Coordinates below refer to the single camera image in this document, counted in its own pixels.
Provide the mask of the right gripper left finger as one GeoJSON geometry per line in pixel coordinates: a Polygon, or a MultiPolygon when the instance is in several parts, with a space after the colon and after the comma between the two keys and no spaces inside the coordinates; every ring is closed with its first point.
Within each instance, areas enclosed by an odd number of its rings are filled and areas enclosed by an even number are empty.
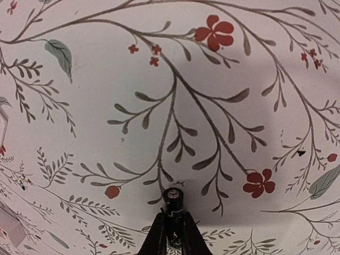
{"type": "Polygon", "coordinates": [[[139,250],[139,255],[165,255],[166,247],[165,216],[163,212],[159,212],[139,250]]]}

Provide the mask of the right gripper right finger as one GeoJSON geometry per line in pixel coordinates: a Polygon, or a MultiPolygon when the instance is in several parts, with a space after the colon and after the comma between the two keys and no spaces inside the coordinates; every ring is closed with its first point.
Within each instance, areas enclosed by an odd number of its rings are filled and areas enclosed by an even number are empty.
{"type": "Polygon", "coordinates": [[[209,249],[189,212],[184,213],[184,225],[182,234],[182,254],[187,255],[206,255],[209,249]]]}

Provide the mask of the black battery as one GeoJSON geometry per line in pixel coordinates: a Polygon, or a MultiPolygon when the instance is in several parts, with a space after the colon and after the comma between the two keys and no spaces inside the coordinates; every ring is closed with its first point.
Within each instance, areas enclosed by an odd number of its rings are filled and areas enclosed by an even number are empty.
{"type": "Polygon", "coordinates": [[[179,188],[169,188],[163,192],[165,202],[165,231],[168,245],[173,249],[182,246],[184,226],[184,193],[179,188]]]}

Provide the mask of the white remote control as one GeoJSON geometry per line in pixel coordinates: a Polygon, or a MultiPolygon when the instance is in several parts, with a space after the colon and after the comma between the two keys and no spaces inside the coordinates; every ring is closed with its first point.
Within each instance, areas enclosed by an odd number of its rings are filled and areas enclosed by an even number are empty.
{"type": "Polygon", "coordinates": [[[23,226],[16,213],[7,205],[1,205],[1,229],[3,229],[17,248],[26,238],[23,226]]]}

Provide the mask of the white remote battery cover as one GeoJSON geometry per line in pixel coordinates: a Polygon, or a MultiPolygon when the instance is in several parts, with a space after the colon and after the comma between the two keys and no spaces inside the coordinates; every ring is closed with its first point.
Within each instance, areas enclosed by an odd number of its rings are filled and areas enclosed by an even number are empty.
{"type": "Polygon", "coordinates": [[[6,130],[8,127],[8,123],[9,123],[9,117],[8,115],[5,113],[5,111],[2,109],[0,109],[0,139],[1,139],[1,146],[4,145],[4,140],[5,140],[5,135],[6,135],[6,130]]]}

